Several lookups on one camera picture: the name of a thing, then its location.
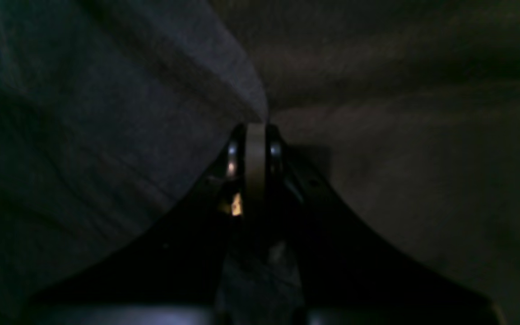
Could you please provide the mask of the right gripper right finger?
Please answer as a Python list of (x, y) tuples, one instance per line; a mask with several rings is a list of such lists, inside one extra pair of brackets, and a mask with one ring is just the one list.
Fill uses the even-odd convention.
[(295, 323), (495, 323), (493, 302), (415, 261), (357, 216), (274, 125), (267, 215), (296, 259)]

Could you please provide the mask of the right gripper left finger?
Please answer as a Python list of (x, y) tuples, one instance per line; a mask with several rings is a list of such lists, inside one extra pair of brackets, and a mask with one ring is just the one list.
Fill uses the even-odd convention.
[(36, 294), (30, 309), (211, 305), (243, 189), (246, 141), (239, 124), (218, 157), (167, 214), (99, 263)]

